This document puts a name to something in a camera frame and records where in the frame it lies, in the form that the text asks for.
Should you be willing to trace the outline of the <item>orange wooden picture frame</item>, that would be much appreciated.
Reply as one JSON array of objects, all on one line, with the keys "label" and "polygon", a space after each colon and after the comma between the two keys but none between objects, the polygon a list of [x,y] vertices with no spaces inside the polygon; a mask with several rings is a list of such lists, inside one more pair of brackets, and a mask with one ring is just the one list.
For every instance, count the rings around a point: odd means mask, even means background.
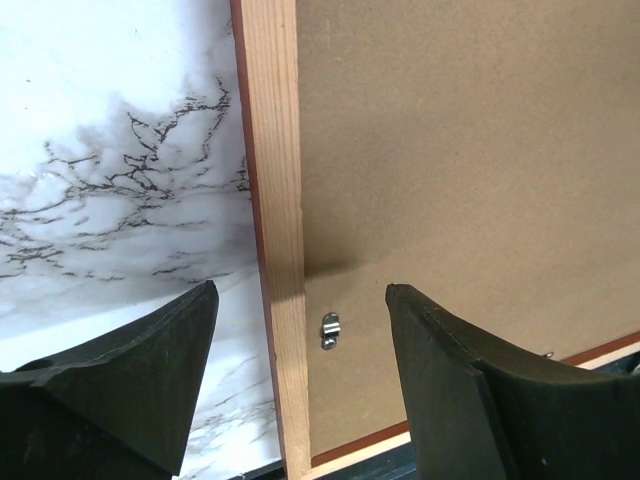
[{"label": "orange wooden picture frame", "polygon": [[[318,479],[412,443],[404,405],[403,422],[321,455],[311,452],[298,2],[235,1],[231,8],[281,451],[288,478]],[[585,370],[596,371],[639,350],[639,328],[556,358],[552,352],[528,350],[469,323],[524,350]]]}]

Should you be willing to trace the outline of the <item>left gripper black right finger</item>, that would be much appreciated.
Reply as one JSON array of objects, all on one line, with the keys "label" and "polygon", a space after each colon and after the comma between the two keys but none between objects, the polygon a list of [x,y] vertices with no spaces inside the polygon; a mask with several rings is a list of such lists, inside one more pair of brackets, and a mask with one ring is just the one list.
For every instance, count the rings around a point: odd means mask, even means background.
[{"label": "left gripper black right finger", "polygon": [[386,290],[422,479],[635,479],[639,380],[569,366]]}]

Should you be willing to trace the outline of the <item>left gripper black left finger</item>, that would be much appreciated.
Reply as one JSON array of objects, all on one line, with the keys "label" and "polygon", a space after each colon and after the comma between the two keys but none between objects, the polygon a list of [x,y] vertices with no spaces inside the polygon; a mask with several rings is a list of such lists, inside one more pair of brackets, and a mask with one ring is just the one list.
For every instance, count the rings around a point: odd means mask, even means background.
[{"label": "left gripper black left finger", "polygon": [[2,373],[2,478],[179,475],[218,307],[208,280],[115,330]]}]

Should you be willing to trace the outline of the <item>brown cardboard backing board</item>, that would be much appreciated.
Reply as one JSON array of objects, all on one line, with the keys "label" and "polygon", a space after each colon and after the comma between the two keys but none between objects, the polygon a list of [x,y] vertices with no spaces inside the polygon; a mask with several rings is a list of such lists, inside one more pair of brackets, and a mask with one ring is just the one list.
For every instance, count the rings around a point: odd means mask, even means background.
[{"label": "brown cardboard backing board", "polygon": [[635,1],[300,1],[311,452],[406,418],[410,284],[567,358],[639,328]]}]

